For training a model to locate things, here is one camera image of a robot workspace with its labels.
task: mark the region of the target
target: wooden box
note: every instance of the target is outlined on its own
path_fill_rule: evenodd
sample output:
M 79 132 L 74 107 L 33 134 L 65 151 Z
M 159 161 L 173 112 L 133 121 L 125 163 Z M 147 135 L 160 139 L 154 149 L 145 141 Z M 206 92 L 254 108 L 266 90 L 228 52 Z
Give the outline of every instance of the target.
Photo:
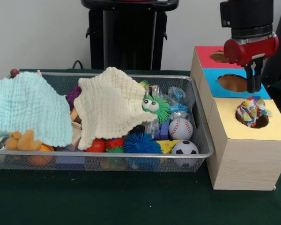
M 237 106 L 252 94 L 238 92 L 236 86 L 243 83 L 241 79 L 236 83 L 228 82 L 230 86 L 219 84 L 218 78 L 227 74 L 245 78 L 241 67 L 210 58 L 210 54 L 220 50 L 222 48 L 217 46 L 196 47 L 191 72 L 215 147 L 214 155 L 207 159 L 213 188 L 273 190 L 281 174 L 281 114 L 262 87 L 254 95 L 263 97 L 266 107 L 273 112 L 268 124 L 255 129 L 236 119 Z

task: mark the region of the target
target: green spiky toy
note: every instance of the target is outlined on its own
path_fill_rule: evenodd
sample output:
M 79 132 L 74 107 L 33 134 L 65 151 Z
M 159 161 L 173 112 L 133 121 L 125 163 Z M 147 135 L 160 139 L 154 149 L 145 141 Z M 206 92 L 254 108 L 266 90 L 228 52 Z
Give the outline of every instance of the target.
M 116 147 L 114 149 L 106 149 L 106 152 L 107 153 L 124 153 L 124 150 L 121 147 Z M 122 158 L 119 158 L 119 157 L 108 157 L 107 160 L 110 163 L 113 163 L 115 165 L 119 165 L 123 162 Z
M 166 100 L 157 96 L 145 96 L 142 102 L 145 112 L 150 112 L 158 116 L 159 123 L 162 124 L 170 117 L 170 105 Z

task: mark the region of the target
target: googly eyes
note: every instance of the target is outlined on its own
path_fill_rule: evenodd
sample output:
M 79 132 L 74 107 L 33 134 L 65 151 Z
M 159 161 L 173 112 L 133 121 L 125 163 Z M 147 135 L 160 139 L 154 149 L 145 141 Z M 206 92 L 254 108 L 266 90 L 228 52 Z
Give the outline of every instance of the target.
M 151 100 L 145 99 L 145 100 L 142 102 L 142 107 L 143 107 L 144 109 L 149 109 L 151 103 L 152 103 Z
M 157 102 L 151 102 L 149 106 L 149 110 L 152 112 L 156 112 L 159 109 L 159 104 Z
M 144 109 L 148 109 L 151 112 L 156 112 L 159 109 L 159 104 L 157 102 L 152 102 L 149 99 L 145 99 L 142 103 Z

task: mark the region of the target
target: red ball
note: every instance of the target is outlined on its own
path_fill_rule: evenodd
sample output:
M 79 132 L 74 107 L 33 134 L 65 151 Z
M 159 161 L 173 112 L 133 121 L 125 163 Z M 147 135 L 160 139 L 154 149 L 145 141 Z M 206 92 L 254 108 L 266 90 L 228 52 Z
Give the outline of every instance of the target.
M 11 76 L 11 78 L 15 78 L 18 74 L 19 74 L 19 71 L 16 70 L 16 69 L 12 69 L 12 70 L 10 71 L 10 76 Z
M 86 152 L 105 152 L 105 141 L 103 139 L 95 139 L 90 148 Z
M 105 143 L 105 147 L 107 149 L 115 149 L 116 147 L 123 147 L 124 146 L 124 138 L 113 138 L 109 139 Z

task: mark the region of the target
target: light blue muslin cloth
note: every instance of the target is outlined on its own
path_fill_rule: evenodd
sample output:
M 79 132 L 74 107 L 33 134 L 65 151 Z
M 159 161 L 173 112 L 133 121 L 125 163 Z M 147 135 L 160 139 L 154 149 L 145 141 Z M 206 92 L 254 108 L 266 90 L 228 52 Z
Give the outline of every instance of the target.
M 0 80 L 0 136 L 34 130 L 34 139 L 50 146 L 67 146 L 73 130 L 70 106 L 47 81 L 24 72 Z

